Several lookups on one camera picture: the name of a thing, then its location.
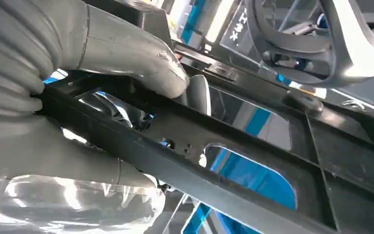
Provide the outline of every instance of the black plastic frame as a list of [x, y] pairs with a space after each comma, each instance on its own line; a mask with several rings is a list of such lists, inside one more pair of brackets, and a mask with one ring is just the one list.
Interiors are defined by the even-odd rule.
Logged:
[[[285, 101], [305, 94], [289, 94], [291, 88], [274, 81], [240, 70], [232, 81], [206, 69], [185, 68], [189, 75], [204, 74], [210, 86], [286, 118], [293, 150], [148, 91], [129, 77], [70, 72], [39, 95], [41, 114], [261, 233], [374, 234], [374, 117], [323, 101], [319, 112], [307, 112]], [[154, 114], [151, 127], [137, 132], [76, 99], [97, 90]], [[164, 137], [175, 143], [173, 150], [158, 143]], [[297, 210], [197, 165], [208, 145], [226, 147], [280, 173], [296, 190]]]

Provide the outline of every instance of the car part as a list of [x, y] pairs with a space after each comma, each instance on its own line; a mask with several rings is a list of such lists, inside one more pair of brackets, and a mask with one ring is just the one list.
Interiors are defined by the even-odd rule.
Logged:
[[[263, 0], [247, 0], [248, 25], [263, 61], [278, 73], [315, 87], [342, 87], [374, 77], [374, 34], [355, 0], [319, 0], [309, 25], [326, 16], [328, 36], [278, 32]], [[300, 59], [307, 65], [299, 66]]]

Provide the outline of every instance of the mounting hole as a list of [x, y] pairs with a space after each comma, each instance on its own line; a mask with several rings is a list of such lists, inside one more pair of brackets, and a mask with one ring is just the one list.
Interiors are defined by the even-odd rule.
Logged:
[[175, 143], [173, 140], [163, 137], [163, 139], [160, 141], [160, 144], [164, 145], [167, 148], [170, 148], [172, 150], [175, 149]]
[[302, 98], [307, 101], [313, 101], [313, 99], [309, 96], [303, 95]]

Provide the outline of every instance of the screw hole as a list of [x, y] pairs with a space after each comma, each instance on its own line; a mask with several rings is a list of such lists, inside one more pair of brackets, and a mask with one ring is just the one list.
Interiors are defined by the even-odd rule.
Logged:
[[174, 143], [174, 141], [172, 141], [171, 139], [168, 139], [168, 138], [164, 137], [164, 138], [160, 141], [160, 143], [161, 143], [162, 145], [164, 145], [165, 147], [167, 147], [167, 148], [170, 148], [170, 149], [172, 149], [172, 150], [175, 149], [175, 143]]

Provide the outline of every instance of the plastic wrap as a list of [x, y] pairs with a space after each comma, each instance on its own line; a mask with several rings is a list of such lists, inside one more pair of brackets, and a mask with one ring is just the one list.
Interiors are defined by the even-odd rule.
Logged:
[[142, 234], [164, 203], [156, 188], [0, 170], [0, 234]]

